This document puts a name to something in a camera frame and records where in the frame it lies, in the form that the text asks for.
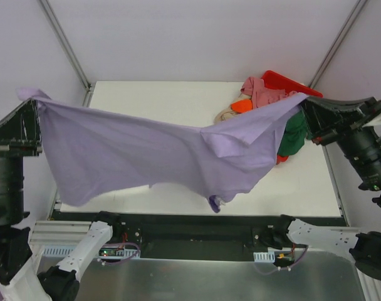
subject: green cloth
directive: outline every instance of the green cloth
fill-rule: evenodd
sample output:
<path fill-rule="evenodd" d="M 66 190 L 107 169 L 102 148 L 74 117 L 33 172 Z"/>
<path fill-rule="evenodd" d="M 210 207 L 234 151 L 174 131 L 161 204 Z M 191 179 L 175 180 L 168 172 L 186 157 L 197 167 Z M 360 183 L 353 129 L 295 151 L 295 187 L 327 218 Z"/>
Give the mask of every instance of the green cloth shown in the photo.
<path fill-rule="evenodd" d="M 285 126 L 283 140 L 277 154 L 281 157 L 295 155 L 305 144 L 308 135 L 308 124 L 302 111 L 292 116 Z"/>

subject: red plastic bin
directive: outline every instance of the red plastic bin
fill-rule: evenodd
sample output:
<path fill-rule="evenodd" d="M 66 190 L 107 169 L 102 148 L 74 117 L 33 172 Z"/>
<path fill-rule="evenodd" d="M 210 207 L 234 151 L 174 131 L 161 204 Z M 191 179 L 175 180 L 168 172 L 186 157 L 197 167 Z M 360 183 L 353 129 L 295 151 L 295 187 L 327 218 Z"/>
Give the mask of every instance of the red plastic bin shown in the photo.
<path fill-rule="evenodd" d="M 264 80 L 264 86 L 269 89 L 284 89 L 286 93 L 297 91 L 312 96 L 323 97 L 323 94 L 321 94 L 319 91 L 301 85 L 300 83 L 297 83 L 294 80 L 290 80 L 289 78 L 284 77 L 283 75 L 271 70 L 266 71 L 261 79 Z"/>

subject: gray floor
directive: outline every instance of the gray floor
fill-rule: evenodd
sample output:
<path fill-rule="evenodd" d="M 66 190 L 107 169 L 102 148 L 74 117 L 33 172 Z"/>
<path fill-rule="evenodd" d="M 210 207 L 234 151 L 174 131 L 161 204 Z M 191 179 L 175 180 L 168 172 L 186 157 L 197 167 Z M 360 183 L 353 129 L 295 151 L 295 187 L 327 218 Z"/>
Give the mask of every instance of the gray floor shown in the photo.
<path fill-rule="evenodd" d="M 58 260 L 43 258 L 40 270 Z M 260 270 L 271 269 L 266 264 Z M 77 301 L 365 300 L 353 266 L 335 255 L 309 251 L 291 272 L 262 276 L 253 263 L 132 260 L 115 267 L 93 262 Z"/>

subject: pink cloth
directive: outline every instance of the pink cloth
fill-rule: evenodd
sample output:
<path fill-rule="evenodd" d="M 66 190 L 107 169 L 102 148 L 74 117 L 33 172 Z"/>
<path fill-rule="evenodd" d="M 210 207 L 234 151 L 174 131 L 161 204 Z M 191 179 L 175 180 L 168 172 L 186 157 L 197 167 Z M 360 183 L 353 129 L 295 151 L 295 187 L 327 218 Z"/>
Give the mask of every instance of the pink cloth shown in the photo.
<path fill-rule="evenodd" d="M 261 108 L 270 103 L 278 102 L 288 96 L 292 96 L 297 92 L 292 91 L 290 94 L 285 90 L 273 90 L 264 86 L 264 80 L 257 77 L 249 77 L 243 84 L 241 93 L 252 96 L 253 108 Z"/>

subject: white table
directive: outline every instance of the white table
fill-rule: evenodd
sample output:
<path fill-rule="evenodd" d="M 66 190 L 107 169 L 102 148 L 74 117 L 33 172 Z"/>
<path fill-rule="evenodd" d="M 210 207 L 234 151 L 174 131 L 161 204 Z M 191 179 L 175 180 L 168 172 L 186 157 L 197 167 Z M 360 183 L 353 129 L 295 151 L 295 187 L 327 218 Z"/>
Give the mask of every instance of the white table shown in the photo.
<path fill-rule="evenodd" d="M 90 107 L 173 124 L 208 126 L 238 95 L 242 83 L 97 82 Z M 207 201 L 177 184 L 113 191 L 64 212 L 214 214 Z M 323 149 L 311 142 L 271 170 L 248 194 L 238 194 L 220 214 L 340 217 Z"/>

